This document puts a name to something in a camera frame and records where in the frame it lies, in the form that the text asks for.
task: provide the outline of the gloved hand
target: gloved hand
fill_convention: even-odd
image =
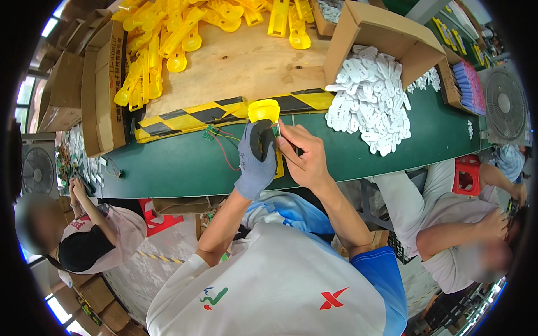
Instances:
[[[277,171],[272,124],[269,119],[247,122],[237,147],[241,176],[235,182],[235,188],[241,196],[251,201],[260,197],[260,193],[273,181]]]

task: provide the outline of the concrete floor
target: concrete floor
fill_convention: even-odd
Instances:
[[[523,171],[530,173],[531,167],[532,160],[529,160]],[[530,179],[524,182],[530,191]],[[338,185],[351,204],[360,209],[360,183],[347,181]],[[499,190],[499,199],[505,209],[510,199],[509,194]],[[371,195],[370,207],[376,216],[386,212],[379,192],[375,191]],[[139,251],[182,260],[188,258],[196,251],[197,244],[194,215],[184,215],[183,218],[183,223],[146,239]],[[118,297],[130,310],[131,316],[145,325],[147,309],[152,299],[180,266],[177,263],[136,254],[130,261],[104,274]],[[411,318],[426,307],[439,287],[431,274],[421,265],[419,258],[415,258],[405,266],[398,261],[398,267],[406,292],[408,316]]]

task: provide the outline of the wooden board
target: wooden board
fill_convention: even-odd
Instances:
[[[233,33],[200,22],[202,47],[186,53],[187,68],[180,73],[169,73],[164,60],[163,93],[150,100],[147,116],[237,96],[251,100],[324,88],[323,62],[330,41],[319,40],[314,25],[307,25],[312,46],[294,49],[289,32],[285,38],[267,35],[268,13],[264,19],[254,27],[243,20]]]

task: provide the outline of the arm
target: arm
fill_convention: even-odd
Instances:
[[[75,214],[75,218],[78,218],[82,216],[82,209],[80,207],[79,201],[76,199],[75,191],[73,190],[73,188],[75,188],[75,180],[76,178],[74,177],[69,180],[69,196],[71,198],[70,201],[73,208],[73,213]]]
[[[283,137],[277,138],[277,144],[284,156],[290,158],[286,160],[289,173],[295,182],[320,199],[338,238],[348,250],[349,259],[372,250],[370,231],[327,171],[323,140],[301,125],[286,126],[281,120],[279,124]],[[303,149],[304,154],[297,156],[290,143]]]
[[[508,221],[500,208],[488,213],[477,223],[440,223],[416,235],[416,247],[422,261],[452,246],[506,235]]]
[[[99,212],[99,210],[88,198],[88,195],[86,195],[86,189],[79,178],[76,178],[75,180],[75,187],[73,188],[73,191],[80,204],[86,210],[86,213],[90,217],[91,221],[95,223],[101,229],[101,231],[103,231],[104,235],[112,245],[116,245],[118,237],[114,231],[112,231],[112,228],[108,224],[103,214]]]
[[[248,122],[239,150],[241,176],[222,208],[198,242],[196,254],[213,267],[237,233],[250,203],[273,181],[277,169],[272,122],[268,119]]]
[[[482,164],[480,165],[480,187],[486,185],[495,185],[506,190],[513,198],[517,199],[520,204],[525,203],[527,199],[527,188],[524,183],[514,184],[510,182],[499,168]]]
[[[196,254],[213,267],[226,252],[251,201],[234,189],[198,242]]]

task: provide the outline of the gray pants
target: gray pants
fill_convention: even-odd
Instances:
[[[391,216],[394,232],[404,249],[409,250],[415,244],[416,235],[435,202],[452,191],[455,171],[454,159],[430,165],[422,194],[404,171],[369,179],[377,184]]]

